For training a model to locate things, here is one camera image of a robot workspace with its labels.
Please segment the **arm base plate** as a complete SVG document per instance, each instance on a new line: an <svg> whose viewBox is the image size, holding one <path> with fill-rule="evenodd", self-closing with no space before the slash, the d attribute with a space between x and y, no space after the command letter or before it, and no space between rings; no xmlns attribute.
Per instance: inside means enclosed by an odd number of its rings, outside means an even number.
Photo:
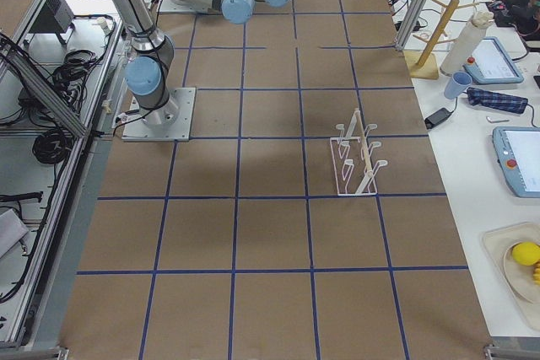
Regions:
<svg viewBox="0 0 540 360"><path fill-rule="evenodd" d="M168 103L152 111L144 119L135 114L123 129L121 139L125 142L171 142L189 140L192 114L195 105L195 88L170 89Z"/></svg>

